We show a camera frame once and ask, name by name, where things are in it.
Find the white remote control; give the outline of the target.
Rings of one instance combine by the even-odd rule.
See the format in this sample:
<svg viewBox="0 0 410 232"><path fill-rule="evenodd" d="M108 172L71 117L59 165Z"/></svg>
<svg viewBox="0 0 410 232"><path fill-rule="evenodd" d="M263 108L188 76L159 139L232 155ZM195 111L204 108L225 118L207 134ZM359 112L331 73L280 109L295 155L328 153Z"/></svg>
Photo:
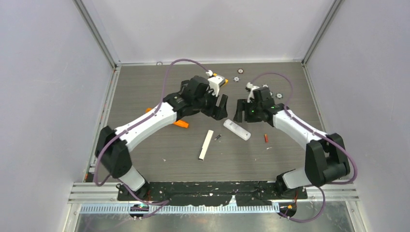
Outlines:
<svg viewBox="0 0 410 232"><path fill-rule="evenodd" d="M235 135L237 135L239 138L243 139L244 141L249 140L251 137L251 133L249 131L239 126L230 119L225 120L223 126Z"/></svg>

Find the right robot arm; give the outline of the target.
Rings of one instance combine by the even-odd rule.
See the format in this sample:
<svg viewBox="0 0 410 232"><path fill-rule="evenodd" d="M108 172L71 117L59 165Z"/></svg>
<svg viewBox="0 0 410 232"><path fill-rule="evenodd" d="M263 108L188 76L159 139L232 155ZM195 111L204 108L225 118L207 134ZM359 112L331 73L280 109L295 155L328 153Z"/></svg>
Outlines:
<svg viewBox="0 0 410 232"><path fill-rule="evenodd" d="M305 124L288 107L276 104L268 87L251 83L246 86L249 95L237 101L235 122L266 122L295 140L305 151L304 167L277 176L276 192L289 198L302 186L321 187L347 176L351 169L347 155L342 151L340 135L327 134Z"/></svg>

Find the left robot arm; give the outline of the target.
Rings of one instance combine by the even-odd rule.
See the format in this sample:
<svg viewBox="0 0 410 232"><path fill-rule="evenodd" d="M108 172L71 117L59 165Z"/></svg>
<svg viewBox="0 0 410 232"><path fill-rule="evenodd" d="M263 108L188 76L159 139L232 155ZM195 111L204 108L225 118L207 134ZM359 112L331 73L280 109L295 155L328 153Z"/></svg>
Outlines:
<svg viewBox="0 0 410 232"><path fill-rule="evenodd" d="M104 127L96 146L97 160L113 178L129 187L135 199L143 200L148 194L147 181L133 166L130 152L158 130L186 116L202 113L215 120L226 118L228 97L220 95L220 88L227 82L216 74L210 78L196 75L182 81L178 92L168 94L134 121L115 129Z"/></svg>

